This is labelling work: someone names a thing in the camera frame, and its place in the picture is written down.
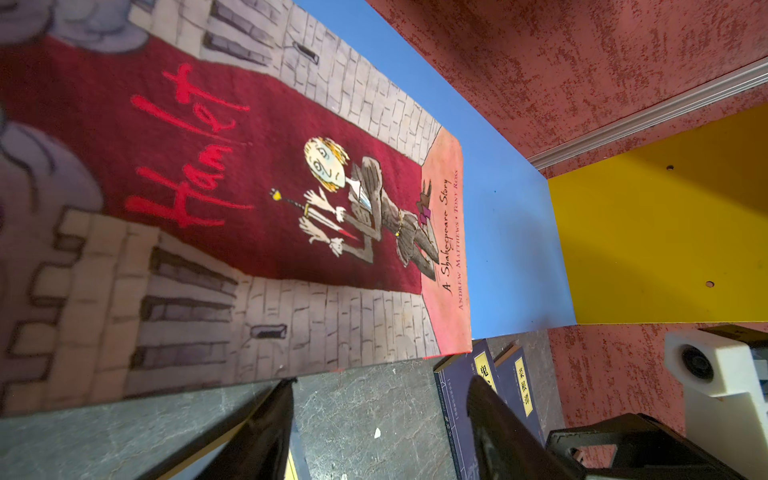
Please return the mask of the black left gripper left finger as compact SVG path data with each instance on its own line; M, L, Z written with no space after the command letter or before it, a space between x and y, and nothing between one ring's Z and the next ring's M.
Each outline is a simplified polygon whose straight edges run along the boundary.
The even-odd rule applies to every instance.
M294 420L294 378L260 392L142 479L282 479Z

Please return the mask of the blue book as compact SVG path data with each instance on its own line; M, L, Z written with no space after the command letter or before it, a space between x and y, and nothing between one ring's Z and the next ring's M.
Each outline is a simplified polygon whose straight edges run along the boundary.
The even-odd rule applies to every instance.
M300 437L298 424L296 421L292 422L289 452L287 456L285 474L285 480L311 480L311 474L309 471L308 463L306 460L305 450Z
M480 376L496 392L496 369L486 340L473 342L470 353L442 359L433 370L458 479L478 479L467 398L472 378Z
M494 360L499 396L540 445L545 445L521 346L508 345Z

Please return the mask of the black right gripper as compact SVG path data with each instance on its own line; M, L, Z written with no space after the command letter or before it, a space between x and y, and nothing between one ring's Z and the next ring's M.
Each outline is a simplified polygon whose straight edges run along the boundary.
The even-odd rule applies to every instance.
M615 446L607 467L587 467L574 456L593 446ZM546 450L572 479L741 479L743 476L665 424L645 414L623 414L593 425L552 431Z

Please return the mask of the red Hamlet picture book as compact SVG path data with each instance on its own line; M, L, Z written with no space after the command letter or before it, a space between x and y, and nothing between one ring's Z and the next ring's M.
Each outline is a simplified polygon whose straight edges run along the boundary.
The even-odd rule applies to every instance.
M1 5L5 417L470 350L458 140L291 1Z

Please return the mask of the yellow pink blue bookshelf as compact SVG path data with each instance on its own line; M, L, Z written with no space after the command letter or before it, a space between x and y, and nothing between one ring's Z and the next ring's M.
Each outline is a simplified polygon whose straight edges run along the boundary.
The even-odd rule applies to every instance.
M764 89L699 110L691 130L549 179L367 3L307 9L458 137L475 337L766 322Z

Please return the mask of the right aluminium corner profile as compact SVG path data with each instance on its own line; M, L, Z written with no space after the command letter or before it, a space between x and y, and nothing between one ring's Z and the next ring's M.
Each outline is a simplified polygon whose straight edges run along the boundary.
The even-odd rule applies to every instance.
M529 158L529 162L537 170L542 170L766 83L767 58L764 57L656 105L533 155Z

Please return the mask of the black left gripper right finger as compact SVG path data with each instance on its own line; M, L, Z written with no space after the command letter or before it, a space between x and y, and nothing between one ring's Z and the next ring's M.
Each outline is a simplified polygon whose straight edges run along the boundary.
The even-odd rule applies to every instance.
M481 479L576 479L548 452L480 376L466 401Z

